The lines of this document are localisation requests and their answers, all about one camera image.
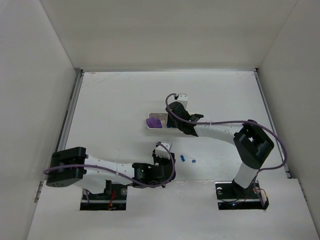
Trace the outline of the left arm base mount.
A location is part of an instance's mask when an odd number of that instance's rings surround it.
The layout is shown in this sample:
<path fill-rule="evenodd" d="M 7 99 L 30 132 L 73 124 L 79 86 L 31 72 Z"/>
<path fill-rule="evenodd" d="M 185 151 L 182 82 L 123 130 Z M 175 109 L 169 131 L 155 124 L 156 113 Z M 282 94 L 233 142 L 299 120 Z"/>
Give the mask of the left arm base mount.
<path fill-rule="evenodd" d="M 80 201 L 81 211 L 125 211 L 128 187 L 119 183 L 106 182 L 104 192 L 93 194 L 84 190 Z"/>

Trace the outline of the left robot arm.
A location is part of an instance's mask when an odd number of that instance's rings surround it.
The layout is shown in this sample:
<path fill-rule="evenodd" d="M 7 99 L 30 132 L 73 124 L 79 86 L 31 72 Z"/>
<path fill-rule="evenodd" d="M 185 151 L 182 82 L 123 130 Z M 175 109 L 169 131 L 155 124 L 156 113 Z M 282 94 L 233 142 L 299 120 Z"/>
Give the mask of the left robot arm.
<path fill-rule="evenodd" d="M 168 143 L 159 143 L 151 156 L 153 163 L 117 163 L 88 155 L 84 147 L 74 147 L 54 152 L 43 173 L 48 187 L 75 185 L 92 194 L 107 191 L 109 183 L 141 189 L 164 188 L 176 177 L 175 155 Z"/>

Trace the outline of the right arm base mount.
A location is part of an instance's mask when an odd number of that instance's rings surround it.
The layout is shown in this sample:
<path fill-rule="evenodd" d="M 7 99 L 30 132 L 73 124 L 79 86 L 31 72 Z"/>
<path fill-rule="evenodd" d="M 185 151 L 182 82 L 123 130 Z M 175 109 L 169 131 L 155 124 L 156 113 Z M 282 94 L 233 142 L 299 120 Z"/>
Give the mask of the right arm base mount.
<path fill-rule="evenodd" d="M 215 192 L 219 210 L 266 210 L 270 204 L 258 181 L 246 189 L 236 187 L 231 181 L 217 181 Z"/>

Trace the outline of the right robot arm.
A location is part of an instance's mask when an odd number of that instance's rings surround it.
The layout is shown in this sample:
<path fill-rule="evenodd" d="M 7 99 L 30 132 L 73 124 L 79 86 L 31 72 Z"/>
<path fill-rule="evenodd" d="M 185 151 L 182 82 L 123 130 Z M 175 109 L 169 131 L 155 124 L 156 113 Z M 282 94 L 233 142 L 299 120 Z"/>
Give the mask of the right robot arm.
<path fill-rule="evenodd" d="M 204 116 L 189 114 L 182 103 L 174 101 L 166 106 L 168 118 L 185 135 L 212 138 L 229 143 L 236 147 L 241 159 L 239 170 L 233 179 L 237 188 L 250 187 L 258 170 L 274 148 L 273 141 L 259 126 L 253 123 L 231 125 L 229 123 L 200 123 Z"/>

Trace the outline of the purple rounded lego brick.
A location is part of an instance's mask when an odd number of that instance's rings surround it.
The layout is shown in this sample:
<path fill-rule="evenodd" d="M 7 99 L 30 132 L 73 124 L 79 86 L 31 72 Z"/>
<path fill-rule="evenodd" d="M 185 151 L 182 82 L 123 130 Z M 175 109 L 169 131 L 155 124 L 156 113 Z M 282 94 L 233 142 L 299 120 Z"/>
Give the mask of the purple rounded lego brick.
<path fill-rule="evenodd" d="M 149 117 L 145 120 L 146 125 L 150 129 L 161 129 L 162 128 L 162 123 L 159 118 L 155 117 Z"/>

